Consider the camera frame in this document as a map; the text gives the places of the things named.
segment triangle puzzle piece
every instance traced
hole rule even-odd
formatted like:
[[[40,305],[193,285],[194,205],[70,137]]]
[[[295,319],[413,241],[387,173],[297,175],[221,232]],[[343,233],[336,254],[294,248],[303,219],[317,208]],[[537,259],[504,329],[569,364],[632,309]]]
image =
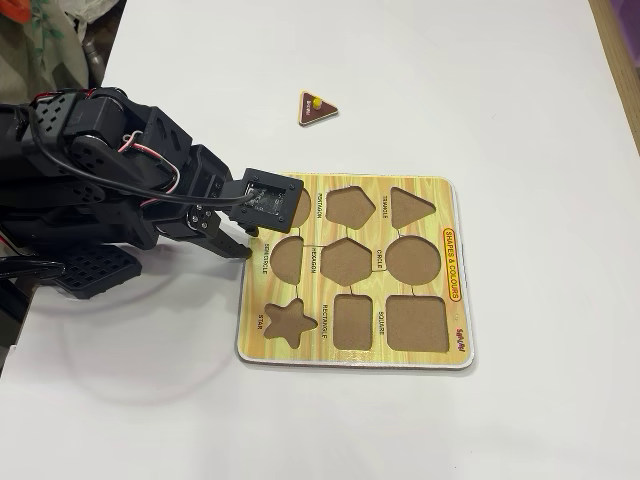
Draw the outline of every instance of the triangle puzzle piece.
[[[325,102],[320,97],[309,92],[300,94],[300,113],[298,115],[298,123],[306,127],[312,123],[324,120],[338,114],[338,109]]]
[[[401,188],[393,187],[391,189],[391,226],[393,228],[406,227],[435,212],[436,207],[433,203],[416,197]]]

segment white surface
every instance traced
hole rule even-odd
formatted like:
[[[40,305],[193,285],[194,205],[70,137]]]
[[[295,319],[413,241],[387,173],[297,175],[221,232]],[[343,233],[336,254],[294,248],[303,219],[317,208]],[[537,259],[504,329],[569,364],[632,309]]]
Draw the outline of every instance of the white surface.
[[[640,161],[586,1],[143,3],[107,84],[234,174],[452,180],[476,362],[245,365],[240,265],[170,244],[89,303],[38,292],[3,478],[638,478]],[[301,89],[340,116],[300,128]]]

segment square-shaped cutout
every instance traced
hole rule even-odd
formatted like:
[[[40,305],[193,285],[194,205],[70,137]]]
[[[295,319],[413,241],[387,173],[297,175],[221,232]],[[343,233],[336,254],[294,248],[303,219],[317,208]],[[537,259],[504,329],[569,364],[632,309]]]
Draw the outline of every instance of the square-shaped cutout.
[[[440,297],[392,295],[387,299],[387,343],[406,352],[448,352],[447,314]]]

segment robotic arm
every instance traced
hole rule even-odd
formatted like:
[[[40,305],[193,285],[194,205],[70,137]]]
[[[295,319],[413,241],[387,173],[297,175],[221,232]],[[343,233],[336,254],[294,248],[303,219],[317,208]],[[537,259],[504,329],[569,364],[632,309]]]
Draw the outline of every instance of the robotic arm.
[[[302,181],[254,169],[234,180],[191,141],[162,110],[114,88],[0,105],[0,235],[21,254],[64,264],[56,283],[89,298],[141,271],[104,244],[147,250],[162,235],[248,258],[220,229],[220,212],[248,235],[290,230]]]

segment semicircle-shaped cutout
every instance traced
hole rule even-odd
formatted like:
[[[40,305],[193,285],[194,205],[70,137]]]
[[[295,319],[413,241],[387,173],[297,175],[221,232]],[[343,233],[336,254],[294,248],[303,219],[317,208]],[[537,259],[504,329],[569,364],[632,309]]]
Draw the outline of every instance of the semicircle-shaped cutout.
[[[302,270],[302,237],[287,237],[271,252],[271,270],[280,280],[291,285],[300,283]]]
[[[424,285],[440,272],[440,252],[422,237],[407,235],[394,241],[385,253],[387,270],[408,285]]]
[[[303,188],[296,213],[293,215],[291,227],[298,228],[302,226],[302,224],[307,221],[307,218],[309,218],[309,213],[311,213],[311,197],[309,196],[309,192]]]

